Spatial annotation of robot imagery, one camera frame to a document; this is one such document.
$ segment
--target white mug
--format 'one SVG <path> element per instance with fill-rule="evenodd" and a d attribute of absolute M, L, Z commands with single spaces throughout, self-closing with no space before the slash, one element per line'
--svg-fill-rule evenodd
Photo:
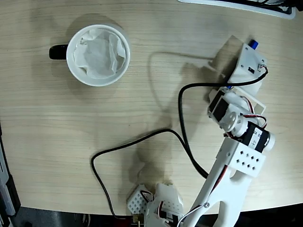
<path fill-rule="evenodd" d="M 79 68 L 76 66 L 73 56 L 73 53 L 76 49 L 76 45 L 78 41 L 81 39 L 81 37 L 89 30 L 96 28 L 107 29 L 112 33 L 115 33 L 122 40 L 125 46 L 126 59 L 123 66 L 121 67 L 120 70 L 116 72 L 115 75 L 104 79 L 95 79 L 87 76 L 83 68 Z M 53 60 L 66 60 L 68 68 L 70 69 L 71 73 L 80 82 L 94 87 L 103 87 L 116 82 L 124 75 L 130 62 L 130 52 L 131 51 L 130 51 L 130 44 L 128 42 L 128 37 L 122 28 L 113 24 L 101 24 L 101 25 L 90 25 L 81 29 L 71 38 L 69 44 L 52 46 L 49 50 L 49 57 Z"/>

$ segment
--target perforated plate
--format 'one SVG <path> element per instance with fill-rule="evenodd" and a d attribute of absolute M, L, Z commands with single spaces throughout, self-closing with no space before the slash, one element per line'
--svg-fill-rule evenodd
<path fill-rule="evenodd" d="M 144 214 L 146 212 L 147 202 L 140 191 L 148 191 L 144 184 L 140 184 L 127 201 L 127 208 L 132 214 Z"/>

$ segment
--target red and white wire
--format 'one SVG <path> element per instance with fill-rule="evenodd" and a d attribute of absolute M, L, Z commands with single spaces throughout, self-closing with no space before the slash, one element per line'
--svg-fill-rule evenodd
<path fill-rule="evenodd" d="M 142 197 L 144 198 L 144 200 L 146 201 L 146 202 L 151 202 L 151 201 L 154 201 L 154 196 L 153 196 L 153 194 L 151 193 L 151 192 L 149 192 L 149 191 L 145 191 L 145 190 L 141 190 L 140 191 L 140 194 L 142 195 Z M 149 195 L 151 195 L 152 196 L 152 200 L 149 200 L 144 194 L 149 194 Z"/>
<path fill-rule="evenodd" d="M 254 110 L 253 105 L 251 104 L 251 101 L 250 101 L 248 98 L 246 98 L 245 96 L 240 96 L 240 97 L 243 98 L 243 99 L 245 100 L 245 102 L 247 103 L 247 105 L 248 105 L 248 107 L 249 107 L 251 113 L 254 114 L 254 113 L 255 113 L 255 110 Z"/>
<path fill-rule="evenodd" d="M 261 126 L 261 128 L 264 129 L 267 126 L 267 119 L 263 115 L 260 115 L 260 114 L 244 114 L 243 117 L 246 117 L 246 118 L 262 118 L 265 122 Z"/>
<path fill-rule="evenodd" d="M 214 187 L 213 187 L 212 191 L 218 186 L 218 184 L 219 184 L 220 181 L 222 180 L 222 178 L 223 178 L 223 176 L 224 176 L 224 174 L 225 174 L 225 172 L 226 172 L 226 169 L 227 169 L 227 165 L 224 166 L 222 172 L 220 173 L 218 179 L 216 180 L 216 183 L 214 184 Z M 185 214 L 185 215 L 179 220 L 179 222 L 178 222 L 178 224 L 177 224 L 176 227 L 179 227 L 179 226 L 180 226 L 180 224 L 181 224 L 181 222 L 184 220 L 184 218 L 186 218 L 188 215 L 194 213 L 195 211 L 197 211 L 197 210 L 200 209 L 201 207 L 203 207 L 203 205 L 199 205 L 199 206 L 193 208 L 193 209 L 192 209 L 191 211 L 189 211 L 187 214 Z"/>

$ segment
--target white paper filter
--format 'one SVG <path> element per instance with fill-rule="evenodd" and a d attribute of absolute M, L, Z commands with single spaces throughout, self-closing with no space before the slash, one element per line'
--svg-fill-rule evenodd
<path fill-rule="evenodd" d="M 75 64 L 86 71 L 87 76 L 105 79 L 116 74 L 123 66 L 126 53 L 119 36 L 98 28 L 85 33 L 74 51 Z"/>

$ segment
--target white plastic bracket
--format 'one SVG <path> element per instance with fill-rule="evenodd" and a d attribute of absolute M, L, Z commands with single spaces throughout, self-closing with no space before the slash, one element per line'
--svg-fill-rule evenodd
<path fill-rule="evenodd" d="M 266 65 L 267 59 L 252 49 L 247 44 L 243 44 L 242 51 L 238 58 L 238 62 L 234 72 L 232 73 L 229 83 L 241 83 L 259 78 L 264 70 L 261 65 Z M 242 86 L 245 92 L 255 97 L 262 85 L 262 80 L 247 86 Z"/>
<path fill-rule="evenodd" d="M 192 209 L 200 205 L 203 207 L 186 217 L 183 226 L 195 227 L 200 217 L 217 202 L 220 202 L 220 208 L 214 227 L 234 226 L 251 180 L 259 174 L 264 161 L 265 156 L 261 153 L 225 138 Z"/>

